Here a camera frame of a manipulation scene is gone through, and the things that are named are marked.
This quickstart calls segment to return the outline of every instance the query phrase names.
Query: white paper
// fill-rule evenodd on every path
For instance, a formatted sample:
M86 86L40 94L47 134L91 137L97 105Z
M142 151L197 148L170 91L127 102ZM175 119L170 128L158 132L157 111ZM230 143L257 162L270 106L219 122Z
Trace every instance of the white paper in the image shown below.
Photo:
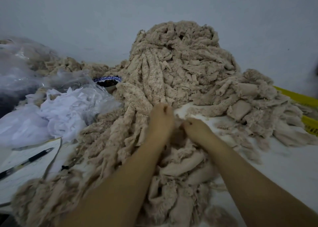
M60 146L61 138L48 141L39 146L25 150L12 151L10 156L1 165L0 172L20 164L21 162L33 157L43 150L54 147L54 149L45 156L21 168L12 175L0 180L0 204L9 203L14 193L26 181L34 178L42 178L47 167L54 160L56 154L58 153Z

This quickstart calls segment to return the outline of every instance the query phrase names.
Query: white table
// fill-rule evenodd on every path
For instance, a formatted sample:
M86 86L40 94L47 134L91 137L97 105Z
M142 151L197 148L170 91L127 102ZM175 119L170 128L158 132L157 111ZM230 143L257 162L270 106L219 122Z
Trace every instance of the white table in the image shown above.
M178 109L176 113L184 117L186 109L191 104ZM210 118L205 121L214 132L218 132L213 124L220 120L227 120L226 116ZM305 146L300 148L287 148L276 138L272 137L270 141L271 149L268 153L261 153L262 165L252 164L272 181L280 185L289 193L294 195L300 201L308 205L314 211L318 212L318 146ZM58 152L55 162L62 163L72 152L76 145L63 145ZM0 164L10 154L8 149L0 149ZM228 192L215 193L210 200L211 205L217 204L223 206L239 222L239 226L245 226L244 221ZM11 212L10 206L1 207L0 213Z

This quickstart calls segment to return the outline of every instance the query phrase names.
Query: black pen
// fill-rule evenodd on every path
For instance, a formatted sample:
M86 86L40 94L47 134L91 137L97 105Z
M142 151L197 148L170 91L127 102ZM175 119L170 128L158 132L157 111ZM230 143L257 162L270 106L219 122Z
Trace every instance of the black pen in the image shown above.
M49 148L49 149L46 149L44 151L41 151L40 153L34 155L33 157L30 157L28 160L18 164L18 165L15 165L14 167L12 168L9 168L8 170L5 170L3 171L2 173L0 173L0 180L5 178L5 177L8 177L9 175L15 173L16 171L18 171L19 169L21 169L22 167L26 166L26 165L29 165L31 162L34 162L35 160L38 160L40 157L43 157L44 155L48 154L50 151L53 150L53 147Z

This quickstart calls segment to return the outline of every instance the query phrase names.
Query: forearm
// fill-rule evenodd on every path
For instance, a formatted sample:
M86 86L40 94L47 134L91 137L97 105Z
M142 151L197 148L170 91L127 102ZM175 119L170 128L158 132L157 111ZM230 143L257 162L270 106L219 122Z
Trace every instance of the forearm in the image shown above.
M204 147L247 226L317 224L316 213L265 177L217 136L211 136Z
M133 226L164 145L149 137L61 226Z

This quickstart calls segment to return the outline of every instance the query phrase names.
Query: yellow basket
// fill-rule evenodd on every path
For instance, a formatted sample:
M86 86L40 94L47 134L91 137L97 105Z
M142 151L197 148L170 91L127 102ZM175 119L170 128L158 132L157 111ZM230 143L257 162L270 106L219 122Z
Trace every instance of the yellow basket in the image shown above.
M286 89L282 89L279 87L274 86L277 90L281 91L282 94L289 96L292 100L296 101L299 104L310 106L310 107L318 107L318 100L309 96L301 95ZM301 121L305 124L305 130L313 135L318 136L318 121L303 116Z

